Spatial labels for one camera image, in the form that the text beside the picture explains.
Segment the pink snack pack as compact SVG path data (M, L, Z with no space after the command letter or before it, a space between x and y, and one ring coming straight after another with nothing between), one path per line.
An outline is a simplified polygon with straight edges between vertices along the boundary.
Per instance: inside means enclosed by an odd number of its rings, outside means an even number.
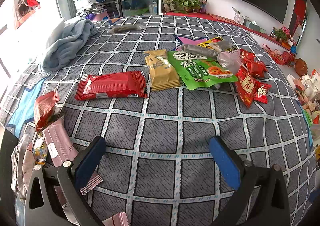
M43 130L50 157L55 167L71 162L71 177L76 190L82 195L99 185L103 179L95 170L106 149L105 140L97 136L87 148L78 151L64 127L64 118Z

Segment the gold small candy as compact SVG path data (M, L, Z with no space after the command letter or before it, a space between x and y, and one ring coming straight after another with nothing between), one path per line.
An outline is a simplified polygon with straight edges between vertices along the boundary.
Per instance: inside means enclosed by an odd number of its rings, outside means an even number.
M44 137L37 138L33 147L35 164L44 165L47 160L48 148Z

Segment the red crinkled snack bag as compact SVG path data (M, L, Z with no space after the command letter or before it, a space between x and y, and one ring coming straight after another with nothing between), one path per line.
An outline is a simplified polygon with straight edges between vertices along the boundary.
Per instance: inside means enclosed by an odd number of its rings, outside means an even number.
M55 105L59 101L57 89L54 89L40 97L38 97L34 104L34 122L36 131L44 129L55 112Z

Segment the long red snack pack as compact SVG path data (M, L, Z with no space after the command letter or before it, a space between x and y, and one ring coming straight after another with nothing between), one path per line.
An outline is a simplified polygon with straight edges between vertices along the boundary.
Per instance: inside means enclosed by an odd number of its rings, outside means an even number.
M83 74L75 95L79 101L122 97L148 97L145 77L141 71Z

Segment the red Chinese character snack bag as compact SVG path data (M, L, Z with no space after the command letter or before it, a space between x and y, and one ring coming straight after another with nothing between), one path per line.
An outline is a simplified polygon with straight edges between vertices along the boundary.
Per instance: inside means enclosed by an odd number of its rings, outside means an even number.
M238 78L235 82L236 90L247 108L250 108L254 100L268 103L267 93L271 85L256 80L243 67L240 67L235 76Z

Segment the red candy pack pile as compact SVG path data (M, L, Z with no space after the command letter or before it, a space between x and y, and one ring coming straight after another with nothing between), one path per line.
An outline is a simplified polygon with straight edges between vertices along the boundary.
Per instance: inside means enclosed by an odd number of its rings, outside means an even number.
M257 78L265 78L264 73L267 72L266 65L262 61L258 61L255 54L244 49L240 49L242 63L248 70L249 74Z

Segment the green snack bag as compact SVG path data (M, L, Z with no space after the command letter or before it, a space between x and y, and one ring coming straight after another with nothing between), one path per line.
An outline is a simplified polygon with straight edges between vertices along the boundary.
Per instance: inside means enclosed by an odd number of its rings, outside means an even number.
M237 82L238 78L213 58L186 51L167 52L174 67L188 89L209 88L216 84Z

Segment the grey checked bed sheet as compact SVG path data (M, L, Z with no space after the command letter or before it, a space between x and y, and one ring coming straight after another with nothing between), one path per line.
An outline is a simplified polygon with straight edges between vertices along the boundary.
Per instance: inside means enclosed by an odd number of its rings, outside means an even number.
M42 93L57 90L57 111L77 150L98 135L106 154L98 166L103 181L88 202L100 219L126 212L131 225L209 225L229 201L227 186L209 152L209 140L220 135L242 159L256 166L277 164L289 194L290 224L297 225L311 207L316 160L309 144L302 108L280 68L244 29L194 17L132 16L116 26L142 24L143 30L108 33L107 21L69 65L46 75L32 64L15 81L2 102L1 122L7 124L26 87L43 80ZM144 52L171 50L184 38L200 42L220 36L253 52L267 67L271 85L267 103L246 107L236 87L184 87L148 93L146 99L119 98L78 101L82 74L104 75L142 71L148 75Z

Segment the grey long snack pack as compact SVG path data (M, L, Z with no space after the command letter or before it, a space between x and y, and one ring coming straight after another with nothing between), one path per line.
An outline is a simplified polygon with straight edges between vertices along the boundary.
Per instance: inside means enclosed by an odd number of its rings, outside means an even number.
M204 47L200 47L198 45L192 45L192 44L183 44L179 47L179 49L194 55L206 56L214 60L217 60L217 57L219 55L219 52L216 50L208 49L208 48L204 48Z

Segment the tan snack pack stack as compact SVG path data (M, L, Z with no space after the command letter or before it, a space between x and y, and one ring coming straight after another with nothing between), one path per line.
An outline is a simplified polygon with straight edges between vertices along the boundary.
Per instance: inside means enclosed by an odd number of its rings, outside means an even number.
M167 50L146 51L144 56L149 67L152 91L183 86L180 76L168 60Z

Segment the yellow snack pack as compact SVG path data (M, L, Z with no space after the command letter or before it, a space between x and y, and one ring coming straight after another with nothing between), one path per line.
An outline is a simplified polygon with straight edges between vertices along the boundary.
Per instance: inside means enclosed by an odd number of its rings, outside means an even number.
M203 47L203 48L207 48L207 49L213 49L211 44L212 43L217 43L217 42L220 42L220 41L223 41L222 37L214 37L214 38L211 38L211 39L209 39L207 41L204 41L204 42L198 44L198 46Z

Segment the light blue blanket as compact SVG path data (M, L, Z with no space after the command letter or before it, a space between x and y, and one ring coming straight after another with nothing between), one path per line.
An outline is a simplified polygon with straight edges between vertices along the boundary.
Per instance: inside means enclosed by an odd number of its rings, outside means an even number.
M97 27L87 18L74 17L64 24L56 41L41 57L41 70L46 73L66 67L88 39L97 33Z

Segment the clear dark snack stick far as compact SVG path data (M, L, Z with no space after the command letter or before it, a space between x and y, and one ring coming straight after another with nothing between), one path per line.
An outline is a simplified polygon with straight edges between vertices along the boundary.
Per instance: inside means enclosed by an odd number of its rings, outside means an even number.
M145 25L140 25L140 24L122 25L119 27L108 29L107 34L112 35L112 34L117 34L122 32L128 32L128 31L139 31L145 28L146 28Z

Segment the green potted plant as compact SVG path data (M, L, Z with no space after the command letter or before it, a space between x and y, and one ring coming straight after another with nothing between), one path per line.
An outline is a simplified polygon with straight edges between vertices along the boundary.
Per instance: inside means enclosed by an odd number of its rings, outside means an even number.
M190 13L199 12L201 3L199 0L172 0L176 6L177 12Z

